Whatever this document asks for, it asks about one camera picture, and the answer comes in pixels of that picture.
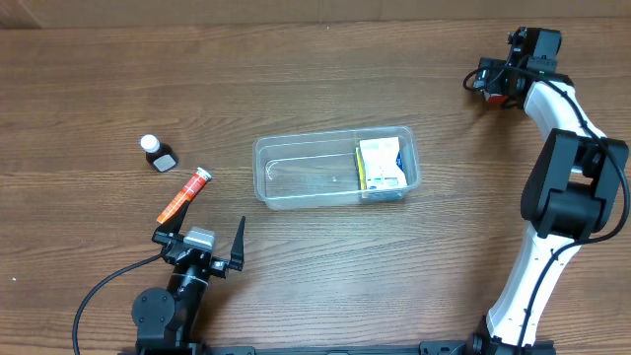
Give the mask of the red small box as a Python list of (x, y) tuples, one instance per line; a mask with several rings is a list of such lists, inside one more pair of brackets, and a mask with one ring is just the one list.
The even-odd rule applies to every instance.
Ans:
[(485, 101), (491, 105), (501, 104), (508, 98), (508, 96), (506, 95), (490, 94), (490, 93), (484, 93), (483, 96), (484, 96)]

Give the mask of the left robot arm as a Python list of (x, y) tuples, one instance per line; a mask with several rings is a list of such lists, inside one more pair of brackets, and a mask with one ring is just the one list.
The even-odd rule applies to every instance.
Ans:
[(225, 279), (244, 267), (245, 218), (225, 259), (213, 254), (214, 232), (197, 227), (180, 232), (188, 206), (185, 202), (154, 231), (152, 241), (162, 246), (160, 259), (174, 270), (167, 287), (143, 291), (132, 305), (137, 354), (210, 354), (203, 341), (192, 337), (203, 296), (212, 277)]

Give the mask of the dark brown medicine bottle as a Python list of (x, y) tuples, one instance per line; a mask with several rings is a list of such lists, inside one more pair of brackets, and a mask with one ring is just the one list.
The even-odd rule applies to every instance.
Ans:
[(152, 134), (143, 135), (140, 146), (145, 152), (147, 162), (159, 173), (166, 173), (178, 164), (178, 158), (173, 149), (162, 143)]

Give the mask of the white small box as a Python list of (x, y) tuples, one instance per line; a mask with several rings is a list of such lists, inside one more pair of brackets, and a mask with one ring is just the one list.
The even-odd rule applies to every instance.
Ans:
[(364, 190), (386, 190), (407, 186), (397, 137), (359, 142), (360, 184)]

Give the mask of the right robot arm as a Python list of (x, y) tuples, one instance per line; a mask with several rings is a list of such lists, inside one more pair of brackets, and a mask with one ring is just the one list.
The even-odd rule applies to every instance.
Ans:
[(526, 228), (518, 258), (499, 299), (455, 354), (555, 353), (536, 332), (563, 270), (581, 247), (617, 235), (630, 214), (629, 147), (591, 123), (572, 80), (558, 72), (561, 33), (520, 27), (507, 42), (507, 58), (481, 58), (463, 86), (487, 103), (522, 109), (544, 145), (521, 197)]

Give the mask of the orange tablet tube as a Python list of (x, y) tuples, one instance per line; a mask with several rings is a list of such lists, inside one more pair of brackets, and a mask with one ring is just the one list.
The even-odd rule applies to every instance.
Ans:
[(198, 167), (196, 173), (158, 216), (157, 222), (164, 224), (168, 221), (185, 202), (191, 202), (211, 179), (212, 175), (207, 170)]

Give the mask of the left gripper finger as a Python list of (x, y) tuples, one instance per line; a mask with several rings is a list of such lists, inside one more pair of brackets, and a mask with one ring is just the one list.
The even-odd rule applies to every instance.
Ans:
[(176, 237), (186, 215), (190, 202), (185, 201), (177, 211), (156, 228), (157, 237)]
[(245, 234), (245, 216), (241, 218), (238, 226), (238, 230), (231, 248), (231, 261), (244, 261), (245, 260), (245, 246), (244, 246), (244, 234)]

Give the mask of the blue VapoDrops box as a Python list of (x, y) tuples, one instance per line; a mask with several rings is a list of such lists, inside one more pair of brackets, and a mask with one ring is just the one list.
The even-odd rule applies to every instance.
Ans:
[(407, 187), (398, 150), (393, 148), (356, 149), (359, 185), (362, 198), (370, 199), (373, 191)]

